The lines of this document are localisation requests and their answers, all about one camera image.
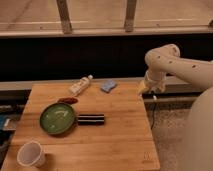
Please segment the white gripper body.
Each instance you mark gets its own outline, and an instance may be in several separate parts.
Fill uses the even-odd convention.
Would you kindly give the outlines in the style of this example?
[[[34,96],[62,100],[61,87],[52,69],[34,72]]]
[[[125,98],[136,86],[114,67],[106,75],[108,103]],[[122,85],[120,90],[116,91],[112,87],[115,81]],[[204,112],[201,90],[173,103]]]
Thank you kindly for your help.
[[[149,88],[164,88],[166,73],[148,69],[145,73],[145,85]]]

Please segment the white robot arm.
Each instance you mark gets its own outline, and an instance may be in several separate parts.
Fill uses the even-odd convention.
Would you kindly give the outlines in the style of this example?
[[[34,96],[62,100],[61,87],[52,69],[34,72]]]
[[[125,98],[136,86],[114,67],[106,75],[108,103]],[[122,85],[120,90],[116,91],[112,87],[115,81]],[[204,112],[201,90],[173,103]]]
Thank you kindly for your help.
[[[164,92],[167,74],[201,89],[186,114],[177,171],[213,171],[213,60],[183,58],[175,44],[147,51],[144,60],[147,70],[138,86],[139,95]]]

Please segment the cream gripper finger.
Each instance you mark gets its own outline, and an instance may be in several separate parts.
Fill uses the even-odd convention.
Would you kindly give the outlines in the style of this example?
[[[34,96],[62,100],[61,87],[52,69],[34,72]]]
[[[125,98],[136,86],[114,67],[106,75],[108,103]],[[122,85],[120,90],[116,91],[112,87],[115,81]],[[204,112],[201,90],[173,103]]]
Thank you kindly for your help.
[[[143,100],[143,94],[148,91],[145,83],[143,81],[140,82],[138,87],[138,97],[140,100]]]
[[[155,94],[162,94],[164,93],[164,87],[156,87],[154,90]]]

